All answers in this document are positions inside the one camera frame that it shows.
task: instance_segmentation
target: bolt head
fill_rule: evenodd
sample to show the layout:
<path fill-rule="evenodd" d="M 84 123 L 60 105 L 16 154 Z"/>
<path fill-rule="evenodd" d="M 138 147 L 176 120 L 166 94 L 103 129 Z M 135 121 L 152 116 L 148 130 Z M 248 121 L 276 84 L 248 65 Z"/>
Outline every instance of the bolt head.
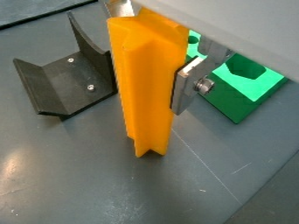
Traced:
<path fill-rule="evenodd" d="M 94 86 L 94 85 L 88 85 L 88 91 L 90 91 L 90 92 L 94 92 L 94 91 L 95 91 L 95 89 L 96 89 L 96 88 L 95 88 L 95 86 Z"/>

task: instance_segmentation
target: scratched surface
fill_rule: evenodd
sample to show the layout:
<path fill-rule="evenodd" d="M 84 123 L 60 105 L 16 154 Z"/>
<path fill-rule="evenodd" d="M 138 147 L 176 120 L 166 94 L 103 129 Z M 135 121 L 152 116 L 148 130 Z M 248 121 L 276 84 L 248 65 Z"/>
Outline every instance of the scratched surface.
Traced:
<path fill-rule="evenodd" d="M 0 0 L 0 27 L 91 0 Z"/>
<path fill-rule="evenodd" d="M 74 15 L 108 49 L 100 3 Z M 79 48 L 64 13 L 0 31 L 0 223 L 220 224 L 299 149 L 299 85 L 240 124 L 198 96 L 174 119 L 168 154 L 135 158 L 118 95 L 70 120 L 36 115 L 13 58 Z"/>

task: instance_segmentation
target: metal clamp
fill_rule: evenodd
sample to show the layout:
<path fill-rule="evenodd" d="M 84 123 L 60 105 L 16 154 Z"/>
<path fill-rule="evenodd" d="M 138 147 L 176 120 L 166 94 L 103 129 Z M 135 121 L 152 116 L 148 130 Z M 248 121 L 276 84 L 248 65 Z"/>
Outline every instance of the metal clamp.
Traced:
<path fill-rule="evenodd" d="M 188 108 L 198 93 L 210 93 L 215 83 L 207 76 L 235 54 L 226 46 L 206 37 L 200 37 L 199 52 L 207 55 L 207 58 L 194 57 L 175 73 L 171 109 L 176 115 Z"/>

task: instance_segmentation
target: green bracket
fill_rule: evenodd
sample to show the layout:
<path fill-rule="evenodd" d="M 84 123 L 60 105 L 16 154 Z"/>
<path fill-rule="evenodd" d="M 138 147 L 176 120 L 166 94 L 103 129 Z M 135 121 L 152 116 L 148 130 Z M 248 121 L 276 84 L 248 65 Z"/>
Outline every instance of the green bracket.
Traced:
<path fill-rule="evenodd" d="M 199 56 L 200 34 L 190 33 L 187 60 Z M 240 123 L 272 93 L 287 82 L 287 78 L 270 68 L 235 54 L 208 75 L 216 85 L 204 99 L 219 109 L 234 123 Z"/>

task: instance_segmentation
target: metal bracket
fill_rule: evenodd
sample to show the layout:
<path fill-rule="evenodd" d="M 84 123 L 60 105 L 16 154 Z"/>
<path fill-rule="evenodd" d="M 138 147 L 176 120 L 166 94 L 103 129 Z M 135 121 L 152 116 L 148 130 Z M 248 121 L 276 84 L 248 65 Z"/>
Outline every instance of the metal bracket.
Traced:
<path fill-rule="evenodd" d="M 194 57 L 175 72 L 171 109 L 176 115 L 188 108 L 198 93 L 210 93 L 215 83 L 207 76 L 235 54 L 226 46 L 206 37 L 200 38 L 199 52 L 207 55 L 207 58 Z"/>
<path fill-rule="evenodd" d="M 45 66 L 13 59 L 39 115 L 74 116 L 118 92 L 111 54 L 92 43 L 71 12 L 68 17 L 79 52 Z"/>
<path fill-rule="evenodd" d="M 110 2 L 104 4 L 107 6 L 108 15 L 112 18 L 135 16 L 131 0 L 110 0 Z"/>

